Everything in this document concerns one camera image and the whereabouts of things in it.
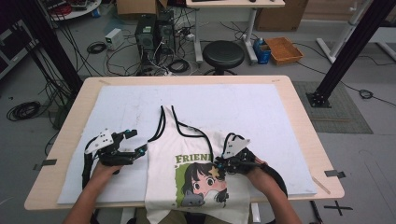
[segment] computer tower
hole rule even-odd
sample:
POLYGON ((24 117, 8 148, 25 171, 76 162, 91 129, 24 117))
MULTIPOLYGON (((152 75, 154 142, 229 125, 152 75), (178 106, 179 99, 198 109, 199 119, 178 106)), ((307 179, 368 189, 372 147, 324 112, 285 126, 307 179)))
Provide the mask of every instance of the computer tower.
POLYGON ((174 11, 162 11, 158 17, 159 36, 163 44, 161 45, 163 54, 173 54, 176 49, 174 11))
POLYGON ((142 64, 157 64, 160 58, 161 46, 156 21, 155 14, 142 14, 137 22, 134 36, 142 64))

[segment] white device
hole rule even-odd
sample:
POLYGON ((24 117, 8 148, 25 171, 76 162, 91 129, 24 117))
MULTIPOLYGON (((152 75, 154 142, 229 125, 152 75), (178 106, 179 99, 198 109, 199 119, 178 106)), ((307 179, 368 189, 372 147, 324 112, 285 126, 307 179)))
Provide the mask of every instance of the white device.
POLYGON ((108 49, 115 50, 124 42, 122 30, 114 29, 105 36, 106 45, 108 49))

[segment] background desk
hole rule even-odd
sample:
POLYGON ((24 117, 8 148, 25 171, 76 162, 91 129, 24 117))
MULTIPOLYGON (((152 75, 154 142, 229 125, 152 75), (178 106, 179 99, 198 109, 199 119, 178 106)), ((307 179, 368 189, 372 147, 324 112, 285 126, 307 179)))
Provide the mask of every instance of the background desk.
MULTIPOLYGON (((78 145, 82 131, 95 105, 99 91, 105 85, 196 85, 196 84, 275 84, 290 124, 295 132, 304 158, 317 184, 318 194, 293 197, 291 200, 334 199, 344 196, 338 178, 327 177, 324 171, 332 170, 329 158, 306 115, 303 105, 291 81, 283 76, 242 77, 92 77, 84 82, 78 98, 54 143, 48 160, 55 165, 44 166, 25 202, 28 210, 62 209, 71 204, 57 204, 70 159, 78 145)), ((265 202, 265 198, 252 198, 253 202, 265 202)), ((142 203, 100 203, 98 207, 144 206, 142 203)))
POLYGON ((196 8, 195 10, 195 60, 198 63, 203 61, 201 43, 199 38, 199 22, 205 21, 248 21, 247 34, 244 35, 244 44, 250 59, 250 64, 257 62, 256 54, 253 51, 250 37, 253 30, 254 20, 258 7, 283 7, 283 0, 256 0, 252 3, 249 0, 226 0, 226 1, 208 1, 192 2, 186 1, 188 7, 196 8), (240 9, 250 9, 249 15, 245 15, 240 9))

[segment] tank top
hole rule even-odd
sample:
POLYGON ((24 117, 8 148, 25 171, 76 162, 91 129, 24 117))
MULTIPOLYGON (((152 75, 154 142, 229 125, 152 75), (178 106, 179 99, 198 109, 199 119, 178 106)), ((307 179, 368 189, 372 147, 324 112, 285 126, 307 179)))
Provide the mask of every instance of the tank top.
POLYGON ((148 140, 145 205, 151 224, 159 223, 170 210, 248 223, 247 178, 225 174, 213 163, 227 134, 188 126, 177 120, 172 106, 161 107, 157 132, 148 140))

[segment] black round stool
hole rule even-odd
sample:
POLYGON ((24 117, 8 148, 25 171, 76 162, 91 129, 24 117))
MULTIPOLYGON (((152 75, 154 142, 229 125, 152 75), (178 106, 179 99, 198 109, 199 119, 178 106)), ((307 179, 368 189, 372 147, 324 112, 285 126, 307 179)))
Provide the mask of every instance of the black round stool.
POLYGON ((224 75, 224 72, 236 75, 228 70, 235 68, 245 59, 245 52, 239 45, 231 41, 218 40, 206 45, 202 53, 204 60, 214 67, 204 73, 204 76, 214 72, 213 75, 224 75))

